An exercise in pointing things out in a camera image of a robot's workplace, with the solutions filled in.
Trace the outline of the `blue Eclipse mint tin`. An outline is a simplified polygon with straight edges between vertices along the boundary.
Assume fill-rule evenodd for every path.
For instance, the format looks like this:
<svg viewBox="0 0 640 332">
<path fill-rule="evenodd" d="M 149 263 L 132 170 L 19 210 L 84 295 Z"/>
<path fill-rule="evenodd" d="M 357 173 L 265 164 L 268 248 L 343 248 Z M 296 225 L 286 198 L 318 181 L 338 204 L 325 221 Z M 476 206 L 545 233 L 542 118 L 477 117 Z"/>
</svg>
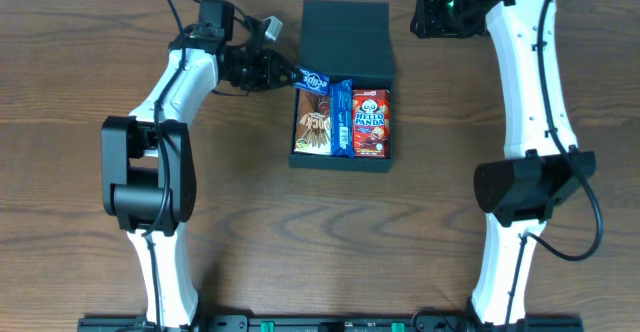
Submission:
<svg viewBox="0 0 640 332">
<path fill-rule="evenodd" d="M 330 76 L 315 70 L 299 67 L 300 78 L 293 84 L 294 87 L 319 95 L 328 95 L 330 92 Z"/>
</svg>

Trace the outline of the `blue Oreo cookie pack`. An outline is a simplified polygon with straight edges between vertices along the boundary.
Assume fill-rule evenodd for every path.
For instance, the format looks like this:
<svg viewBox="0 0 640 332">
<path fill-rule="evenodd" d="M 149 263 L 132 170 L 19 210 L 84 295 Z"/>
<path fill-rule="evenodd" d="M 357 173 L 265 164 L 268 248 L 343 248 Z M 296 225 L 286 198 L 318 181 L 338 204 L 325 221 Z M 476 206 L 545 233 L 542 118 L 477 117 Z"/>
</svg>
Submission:
<svg viewBox="0 0 640 332">
<path fill-rule="evenodd" d="M 353 80 L 345 79 L 331 85 L 331 155 L 354 158 L 352 137 Z"/>
</svg>

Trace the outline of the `brown Pocky box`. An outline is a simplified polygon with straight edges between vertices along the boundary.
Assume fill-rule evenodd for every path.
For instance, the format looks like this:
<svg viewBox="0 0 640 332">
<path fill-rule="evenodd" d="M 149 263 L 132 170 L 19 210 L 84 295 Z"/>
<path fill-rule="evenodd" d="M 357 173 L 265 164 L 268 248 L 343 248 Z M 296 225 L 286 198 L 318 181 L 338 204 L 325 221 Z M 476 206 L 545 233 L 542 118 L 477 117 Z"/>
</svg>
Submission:
<svg viewBox="0 0 640 332">
<path fill-rule="evenodd" d="M 293 143 L 295 153 L 331 154 L 330 109 L 328 95 L 299 90 Z"/>
</svg>

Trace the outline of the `red Hello Panda box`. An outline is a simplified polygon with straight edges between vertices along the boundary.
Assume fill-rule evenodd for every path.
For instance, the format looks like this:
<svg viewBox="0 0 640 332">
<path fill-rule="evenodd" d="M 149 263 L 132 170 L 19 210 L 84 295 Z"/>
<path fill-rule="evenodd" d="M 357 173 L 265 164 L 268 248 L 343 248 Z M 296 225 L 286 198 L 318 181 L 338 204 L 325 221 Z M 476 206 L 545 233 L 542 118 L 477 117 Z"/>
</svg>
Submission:
<svg viewBox="0 0 640 332">
<path fill-rule="evenodd" d="M 353 147 L 356 157 L 389 157 L 390 93 L 387 89 L 355 89 L 352 98 Z"/>
</svg>

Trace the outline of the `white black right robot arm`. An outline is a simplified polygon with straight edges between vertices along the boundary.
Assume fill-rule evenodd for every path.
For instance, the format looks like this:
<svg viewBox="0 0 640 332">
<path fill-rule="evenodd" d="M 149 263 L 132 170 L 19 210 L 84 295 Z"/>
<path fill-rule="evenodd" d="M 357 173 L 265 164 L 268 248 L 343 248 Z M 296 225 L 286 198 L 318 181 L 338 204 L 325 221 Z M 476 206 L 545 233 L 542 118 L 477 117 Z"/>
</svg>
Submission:
<svg viewBox="0 0 640 332">
<path fill-rule="evenodd" d="M 459 331 L 579 331 L 576 316 L 531 316 L 525 294 L 534 253 L 554 210 L 583 190 L 595 156 L 580 149 L 564 103 L 556 0 L 417 0 L 410 23 L 421 39 L 492 39 L 505 109 L 504 157 L 474 172 L 486 221 L 481 272 L 456 322 Z"/>
</svg>

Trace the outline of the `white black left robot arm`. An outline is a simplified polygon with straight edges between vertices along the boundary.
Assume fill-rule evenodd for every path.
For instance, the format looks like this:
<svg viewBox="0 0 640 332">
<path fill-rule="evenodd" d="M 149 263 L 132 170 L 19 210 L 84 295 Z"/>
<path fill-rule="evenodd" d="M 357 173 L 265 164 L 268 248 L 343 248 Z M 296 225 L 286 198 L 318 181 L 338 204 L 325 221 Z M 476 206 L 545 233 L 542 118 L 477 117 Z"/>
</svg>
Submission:
<svg viewBox="0 0 640 332">
<path fill-rule="evenodd" d="M 196 23 L 179 25 L 148 97 L 101 128 L 102 196 L 136 251 L 147 294 L 140 331 L 194 331 L 199 297 L 186 246 L 197 181 L 190 128 L 226 81 L 245 94 L 292 85 L 302 73 L 271 49 L 282 29 L 225 0 L 199 0 Z"/>
</svg>

